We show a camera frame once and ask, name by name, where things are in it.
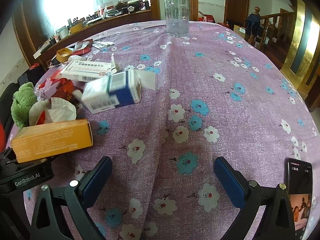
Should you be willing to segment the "green plush cloth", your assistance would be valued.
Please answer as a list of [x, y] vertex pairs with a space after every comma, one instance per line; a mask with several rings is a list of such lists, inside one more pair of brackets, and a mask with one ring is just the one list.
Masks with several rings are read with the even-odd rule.
[[32, 82], [21, 85], [13, 94], [11, 116], [19, 129], [29, 126], [29, 111], [36, 102], [37, 96]]

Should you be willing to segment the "red snack wrapper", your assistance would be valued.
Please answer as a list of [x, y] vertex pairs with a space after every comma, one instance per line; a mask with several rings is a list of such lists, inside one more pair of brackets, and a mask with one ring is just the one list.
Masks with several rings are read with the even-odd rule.
[[39, 95], [41, 99], [51, 100], [51, 98], [62, 98], [72, 101], [73, 92], [78, 89], [74, 83], [67, 78], [49, 78], [39, 85]]

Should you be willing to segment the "black smartphone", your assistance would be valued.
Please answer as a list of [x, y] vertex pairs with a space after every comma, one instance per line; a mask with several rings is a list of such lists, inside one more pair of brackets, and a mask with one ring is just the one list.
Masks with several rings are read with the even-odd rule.
[[295, 239], [302, 239], [309, 220], [312, 201], [312, 165], [306, 161], [286, 158], [285, 184], [289, 193]]

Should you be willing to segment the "clear drinking glass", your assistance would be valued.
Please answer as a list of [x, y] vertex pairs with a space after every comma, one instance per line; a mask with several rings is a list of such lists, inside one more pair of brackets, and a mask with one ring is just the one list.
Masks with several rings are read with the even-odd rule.
[[164, 0], [167, 33], [185, 36], [189, 33], [189, 0]]

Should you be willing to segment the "white tissue paper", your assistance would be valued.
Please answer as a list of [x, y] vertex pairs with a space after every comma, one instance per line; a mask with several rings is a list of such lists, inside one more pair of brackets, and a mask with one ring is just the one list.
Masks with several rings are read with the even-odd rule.
[[76, 119], [76, 107], [63, 98], [53, 97], [35, 103], [29, 111], [29, 125], [42, 125]]

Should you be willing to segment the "wooden stair railing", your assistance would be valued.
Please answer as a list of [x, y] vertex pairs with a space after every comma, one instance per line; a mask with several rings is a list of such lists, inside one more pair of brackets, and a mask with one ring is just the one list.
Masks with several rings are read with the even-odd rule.
[[276, 14], [261, 16], [260, 8], [255, 7], [245, 20], [245, 40], [258, 50], [287, 48], [292, 41], [296, 13], [280, 9]]

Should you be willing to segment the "wooden glass partition cabinet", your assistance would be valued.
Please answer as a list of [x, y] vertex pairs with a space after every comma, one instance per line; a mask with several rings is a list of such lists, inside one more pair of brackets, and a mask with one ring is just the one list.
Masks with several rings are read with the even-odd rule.
[[29, 67], [47, 66], [59, 49], [107, 29], [159, 19], [159, 0], [21, 0], [12, 13]]

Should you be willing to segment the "brown wooden door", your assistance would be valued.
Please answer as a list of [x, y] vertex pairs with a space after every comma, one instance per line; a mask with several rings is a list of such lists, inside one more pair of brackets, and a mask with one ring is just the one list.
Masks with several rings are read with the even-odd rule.
[[245, 25], [249, 13], [249, 0], [225, 0], [224, 23], [234, 30], [234, 27]]

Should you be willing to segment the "dark red packet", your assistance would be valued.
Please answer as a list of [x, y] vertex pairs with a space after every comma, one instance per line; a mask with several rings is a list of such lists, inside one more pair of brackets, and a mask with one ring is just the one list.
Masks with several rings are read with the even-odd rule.
[[84, 55], [91, 51], [92, 49], [93, 40], [84, 40], [76, 42], [72, 55]]

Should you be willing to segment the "orange medicine box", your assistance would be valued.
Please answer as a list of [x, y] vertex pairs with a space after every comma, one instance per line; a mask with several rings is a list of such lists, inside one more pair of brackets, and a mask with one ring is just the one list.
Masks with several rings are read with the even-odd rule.
[[19, 163], [52, 157], [93, 146], [91, 125], [86, 119], [24, 127], [12, 139]]

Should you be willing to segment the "purple floral tablecloth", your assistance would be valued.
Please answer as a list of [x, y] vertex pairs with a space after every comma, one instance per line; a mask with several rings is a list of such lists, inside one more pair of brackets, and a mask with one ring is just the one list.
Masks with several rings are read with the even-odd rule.
[[224, 157], [246, 179], [275, 187], [285, 160], [313, 166], [302, 239], [319, 222], [319, 130], [291, 82], [263, 53], [218, 24], [191, 22], [182, 37], [163, 21], [96, 35], [112, 42], [88, 61], [155, 75], [139, 103], [92, 114], [93, 146], [57, 157], [51, 187], [82, 178], [103, 156], [113, 171], [89, 215], [107, 239], [220, 239], [238, 214], [216, 178]]

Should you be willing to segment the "long white medicine box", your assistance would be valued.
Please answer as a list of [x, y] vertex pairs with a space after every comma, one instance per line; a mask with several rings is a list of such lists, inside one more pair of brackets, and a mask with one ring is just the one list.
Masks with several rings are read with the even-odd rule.
[[115, 74], [117, 68], [112, 63], [93, 61], [72, 61], [63, 70], [61, 77], [72, 81], [91, 82]]

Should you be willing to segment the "blue white medicine box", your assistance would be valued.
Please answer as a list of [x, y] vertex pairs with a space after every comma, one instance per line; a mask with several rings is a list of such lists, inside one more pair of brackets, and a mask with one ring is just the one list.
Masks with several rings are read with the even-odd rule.
[[129, 69], [86, 83], [81, 103], [92, 113], [139, 103], [141, 90], [156, 89], [156, 75]]

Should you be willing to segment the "yellow tape roll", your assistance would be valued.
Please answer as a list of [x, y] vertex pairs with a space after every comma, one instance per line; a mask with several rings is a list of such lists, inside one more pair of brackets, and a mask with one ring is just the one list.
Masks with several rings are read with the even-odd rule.
[[62, 49], [59, 49], [57, 52], [56, 52], [56, 59], [57, 61], [59, 61], [60, 63], [64, 63], [64, 62], [67, 62], [69, 57], [72, 55], [72, 51], [68, 48], [62, 48]]

